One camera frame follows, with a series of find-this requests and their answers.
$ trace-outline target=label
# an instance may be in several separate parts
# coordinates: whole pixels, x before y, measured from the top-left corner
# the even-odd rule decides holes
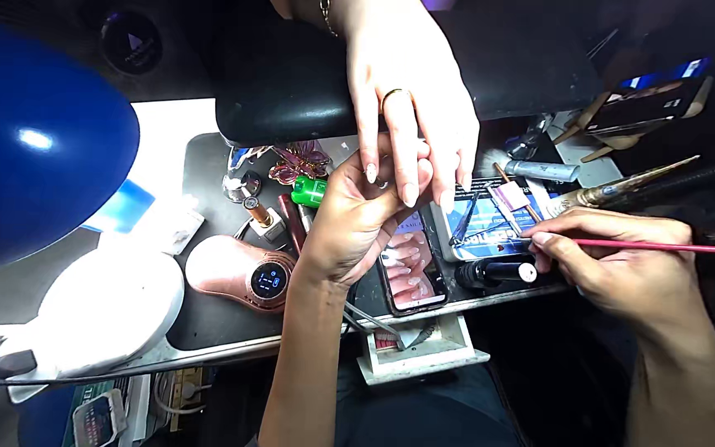
[[[311,191],[311,202],[315,204],[321,204],[322,197],[324,197],[325,189],[327,189],[327,182],[321,180],[314,180],[313,190]]]

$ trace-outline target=black table surface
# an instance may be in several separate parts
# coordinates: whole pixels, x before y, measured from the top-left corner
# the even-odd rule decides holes
[[[184,161],[184,194],[192,194],[199,200],[198,212],[206,221],[187,245],[184,252],[175,259],[184,269],[187,257],[192,249],[202,240],[213,235],[233,235],[233,233],[250,217],[240,205],[228,201],[223,195],[223,176],[228,163],[228,147],[220,134],[205,134],[193,138],[187,144]],[[246,162],[238,171],[238,175],[246,169],[251,169],[262,176],[262,189],[259,200],[266,207],[275,208],[280,213],[277,197],[284,192],[291,192],[291,187],[283,186],[266,177],[269,168],[278,160],[273,152],[264,154],[254,164]],[[427,226],[427,236],[437,241],[438,236],[432,225],[432,213],[428,207],[421,209],[422,218]],[[287,244],[285,250],[293,251],[291,240],[283,235],[272,244],[258,239],[255,233],[248,229],[244,240],[260,248],[276,249]],[[440,246],[432,244],[433,255],[442,259]],[[498,293],[525,290],[544,286],[552,278],[538,279],[534,284],[521,281],[504,281],[493,290],[464,290],[453,280],[455,263],[442,262],[449,301],[470,300]],[[380,283],[380,274],[376,267],[369,270],[363,277],[357,289],[355,304],[362,310],[379,317],[390,314],[385,304],[384,291]],[[167,334],[168,342],[177,349],[194,350],[233,344],[246,340],[277,336],[283,326],[282,314],[264,314],[254,312],[235,301],[196,292],[187,284],[184,294],[184,304],[181,306],[178,318]]]

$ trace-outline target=technician's arm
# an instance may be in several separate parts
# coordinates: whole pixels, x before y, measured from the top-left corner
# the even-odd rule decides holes
[[[377,140],[381,155],[391,153],[387,135]],[[416,142],[422,154],[428,146]],[[385,157],[380,173],[393,173]],[[432,165],[418,161],[423,192]],[[319,447],[333,444],[338,342],[346,291],[370,269],[391,235],[412,210],[395,188],[366,182],[360,154],[344,161],[327,180],[327,191],[305,239],[288,286],[281,352],[258,444],[261,447]]]
[[[670,219],[576,208],[539,223],[538,269],[559,261],[601,309],[627,320],[639,357],[631,388],[628,442],[633,446],[715,446],[715,331],[702,303],[693,254],[607,249],[586,252],[552,233],[618,240],[691,243],[688,226]]]
[[[715,446],[715,331],[662,324],[640,330],[629,444]]]
[[[338,343],[346,288],[294,268],[283,316],[283,341],[266,404],[261,447],[333,444]]]

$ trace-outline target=red brush handle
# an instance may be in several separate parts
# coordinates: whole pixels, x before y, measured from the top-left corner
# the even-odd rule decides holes
[[[602,239],[573,239],[575,243],[583,246],[611,247],[611,248],[633,248],[638,250],[662,250],[662,251],[696,251],[698,253],[715,253],[715,247],[708,245],[677,245],[671,243],[653,242],[626,242],[622,240],[602,240]]]

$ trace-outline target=hand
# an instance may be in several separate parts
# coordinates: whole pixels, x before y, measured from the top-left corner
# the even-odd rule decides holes
[[[697,283],[694,255],[685,251],[581,248],[565,236],[654,243],[691,243],[688,225],[671,219],[627,216],[611,211],[571,208],[523,232],[531,236],[537,269],[551,258],[567,280],[603,310],[653,328],[696,328],[709,324]]]
[[[415,144],[414,150],[428,152],[426,143]],[[379,135],[377,147],[381,155],[390,155],[390,138]],[[380,163],[381,173],[393,172],[391,157],[383,158]],[[418,160],[416,172],[419,188],[416,196],[420,197],[432,180],[429,160]],[[327,181],[327,190],[311,233],[305,239],[295,274],[304,269],[318,279],[350,286],[372,267],[396,227],[412,211],[404,206],[395,188],[383,191],[369,184],[363,176],[360,155],[353,154]]]
[[[420,126],[432,148],[432,196],[451,211],[454,182],[470,190],[479,123],[440,27],[420,0],[331,0],[331,17],[346,38],[366,178],[370,183],[377,178],[377,115],[382,113],[391,134],[396,188],[412,207],[422,191],[416,165]],[[405,91],[388,96],[381,110],[385,95],[397,88]]]

